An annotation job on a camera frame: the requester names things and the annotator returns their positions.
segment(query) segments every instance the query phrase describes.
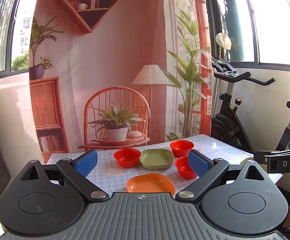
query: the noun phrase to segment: purple flower pot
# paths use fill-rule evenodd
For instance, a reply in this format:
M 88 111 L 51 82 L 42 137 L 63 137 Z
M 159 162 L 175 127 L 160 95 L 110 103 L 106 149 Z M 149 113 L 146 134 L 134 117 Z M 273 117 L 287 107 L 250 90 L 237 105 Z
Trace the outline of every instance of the purple flower pot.
M 29 68 L 29 80 L 40 79 L 44 76 L 44 65 L 40 63 L 36 66 Z

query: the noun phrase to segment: red chair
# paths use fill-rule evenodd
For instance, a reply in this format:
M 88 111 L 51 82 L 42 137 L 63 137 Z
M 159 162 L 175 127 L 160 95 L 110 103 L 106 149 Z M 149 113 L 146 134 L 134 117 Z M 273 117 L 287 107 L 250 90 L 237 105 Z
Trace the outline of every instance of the red chair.
M 124 142 L 120 142 L 119 145 L 109 146 L 108 143 L 103 142 L 106 140 L 105 132 L 97 132 L 97 127 L 94 127 L 91 122 L 101 118 L 99 116 L 100 109 L 110 110 L 110 102 L 114 103 L 117 107 L 120 106 L 121 108 L 135 109 L 136 113 L 145 120 L 145 122 L 138 122 L 137 126 L 131 126 L 131 131 L 137 130 L 144 134 L 142 138 L 138 138 L 126 145 L 121 145 L 124 144 Z M 147 137 L 149 122 L 149 105 L 140 93 L 126 87 L 111 87 L 103 89 L 95 93 L 85 105 L 84 144 L 80 145 L 78 148 L 84 149 L 85 151 L 89 149 L 111 150 L 147 145 L 149 142 L 149 138 Z

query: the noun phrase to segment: cabinet door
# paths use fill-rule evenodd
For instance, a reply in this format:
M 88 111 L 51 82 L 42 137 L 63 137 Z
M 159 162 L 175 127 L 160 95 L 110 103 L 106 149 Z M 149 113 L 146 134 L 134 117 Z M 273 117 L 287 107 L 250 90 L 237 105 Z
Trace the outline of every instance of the cabinet door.
M 34 123 L 36 127 L 58 126 L 55 82 L 30 85 Z

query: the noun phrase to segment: metal screw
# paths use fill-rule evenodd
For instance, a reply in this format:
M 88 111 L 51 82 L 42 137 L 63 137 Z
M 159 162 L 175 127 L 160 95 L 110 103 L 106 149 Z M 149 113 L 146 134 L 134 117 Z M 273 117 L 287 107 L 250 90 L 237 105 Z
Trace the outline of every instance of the metal screw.
M 91 197 L 95 199 L 102 199 L 106 197 L 106 193 L 104 191 L 93 191 L 91 193 Z
M 178 193 L 181 198 L 193 198 L 195 194 L 191 191 L 181 191 Z

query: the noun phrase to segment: table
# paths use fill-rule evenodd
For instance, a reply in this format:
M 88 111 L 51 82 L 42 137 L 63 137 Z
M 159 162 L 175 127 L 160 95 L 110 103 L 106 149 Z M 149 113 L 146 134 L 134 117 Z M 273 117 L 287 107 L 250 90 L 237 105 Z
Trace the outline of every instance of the table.
M 220 142 L 207 135 L 196 135 L 193 137 L 186 138 L 186 140 L 194 143 L 194 149 L 198 150 L 211 160 L 214 158 L 222 158 L 228 161 L 230 164 L 240 164 L 244 159 L 253 157 L 252 154 L 236 149 L 230 145 Z M 164 148 L 171 150 L 169 146 L 170 142 L 164 142 L 160 144 L 148 145 L 137 147 L 136 149 L 143 151 L 154 148 Z M 92 181 L 96 186 L 107 192 L 110 196 L 113 192 L 126 192 L 126 182 L 134 176 L 156 172 L 167 176 L 176 188 L 176 193 L 181 191 L 183 188 L 191 184 L 195 179 L 184 179 L 182 178 L 175 167 L 171 165 L 168 169 L 163 170 L 148 170 L 145 169 L 139 162 L 137 166 L 129 169 L 121 168 L 113 157 L 114 150 L 97 151 L 98 152 L 98 163 L 97 166 L 91 171 L 86 177 Z M 47 164 L 55 164 L 62 158 L 75 159 L 83 154 L 80 153 L 69 153 L 69 154 L 58 154 L 54 153 Z M 271 180 L 276 183 L 282 174 L 269 174 Z

